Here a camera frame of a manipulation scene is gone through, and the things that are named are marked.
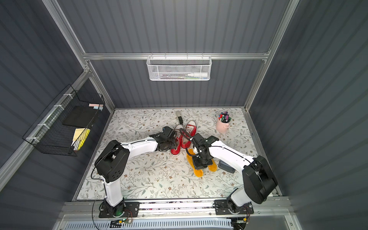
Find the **red canvas sneaker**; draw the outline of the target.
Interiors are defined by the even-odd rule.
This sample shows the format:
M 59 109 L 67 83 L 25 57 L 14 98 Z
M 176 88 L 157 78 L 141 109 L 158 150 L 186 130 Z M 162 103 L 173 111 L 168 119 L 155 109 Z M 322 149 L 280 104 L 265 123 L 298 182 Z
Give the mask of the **red canvas sneaker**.
M 179 124 L 174 128 L 175 131 L 175 136 L 174 136 L 174 141 L 175 141 L 175 148 L 171 149 L 171 154 L 172 155 L 178 155 L 180 153 L 181 150 L 181 145 L 183 142 L 183 135 L 180 132 L 180 129 L 184 128 L 183 125 Z
M 194 120 L 190 120 L 185 128 L 179 129 L 180 134 L 182 135 L 182 144 L 181 147 L 187 149 L 190 147 L 191 142 L 190 139 L 196 134 L 197 132 L 197 124 Z

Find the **yellow fleece insole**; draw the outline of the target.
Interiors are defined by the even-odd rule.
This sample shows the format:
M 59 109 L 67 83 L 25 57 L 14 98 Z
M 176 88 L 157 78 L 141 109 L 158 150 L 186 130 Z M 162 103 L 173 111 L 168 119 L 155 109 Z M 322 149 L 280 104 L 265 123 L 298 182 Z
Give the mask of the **yellow fleece insole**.
M 217 171 L 218 166 L 213 159 L 211 160 L 211 163 L 212 163 L 211 165 L 208 165 L 208 170 L 211 172 Z

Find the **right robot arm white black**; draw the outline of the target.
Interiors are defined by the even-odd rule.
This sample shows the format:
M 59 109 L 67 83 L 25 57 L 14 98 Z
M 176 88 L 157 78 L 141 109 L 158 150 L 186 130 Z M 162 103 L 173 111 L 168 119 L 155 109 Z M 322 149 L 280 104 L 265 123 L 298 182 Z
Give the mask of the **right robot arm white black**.
M 245 204 L 262 204 L 278 186 L 277 179 L 263 156 L 252 157 L 224 144 L 215 136 L 205 139 L 196 134 L 189 139 L 193 144 L 192 157 L 196 170 L 209 167 L 212 159 L 223 161 L 242 175 L 243 185 L 235 189 L 227 198 L 227 207 L 231 213 L 238 213 Z

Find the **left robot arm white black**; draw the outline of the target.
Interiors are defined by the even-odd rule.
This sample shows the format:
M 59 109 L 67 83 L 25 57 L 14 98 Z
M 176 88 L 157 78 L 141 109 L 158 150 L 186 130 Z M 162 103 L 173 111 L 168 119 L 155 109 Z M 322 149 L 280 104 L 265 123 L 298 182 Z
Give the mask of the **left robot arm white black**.
M 172 128 L 165 126 L 162 132 L 142 140 L 133 142 L 112 140 L 108 143 L 94 166 L 104 182 L 105 201 L 109 206 L 116 207 L 123 201 L 120 177 L 128 160 L 145 153 L 176 149 L 175 134 Z

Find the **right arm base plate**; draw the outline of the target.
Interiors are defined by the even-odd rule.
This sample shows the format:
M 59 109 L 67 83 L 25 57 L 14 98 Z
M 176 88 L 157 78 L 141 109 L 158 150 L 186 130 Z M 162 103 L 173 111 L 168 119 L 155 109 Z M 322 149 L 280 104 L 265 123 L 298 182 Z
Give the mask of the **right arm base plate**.
M 253 205 L 251 202 L 245 203 L 242 206 L 237 206 L 230 199 L 217 199 L 213 203 L 213 208 L 217 215 L 251 215 L 254 214 Z

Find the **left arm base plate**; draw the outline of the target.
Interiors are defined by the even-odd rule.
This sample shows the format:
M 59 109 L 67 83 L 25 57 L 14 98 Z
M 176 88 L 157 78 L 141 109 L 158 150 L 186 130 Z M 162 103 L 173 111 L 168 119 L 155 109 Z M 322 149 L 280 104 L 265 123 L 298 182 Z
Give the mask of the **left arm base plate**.
M 125 202 L 124 200 L 115 207 L 103 201 L 99 207 L 99 218 L 135 218 L 138 216 L 139 202 Z

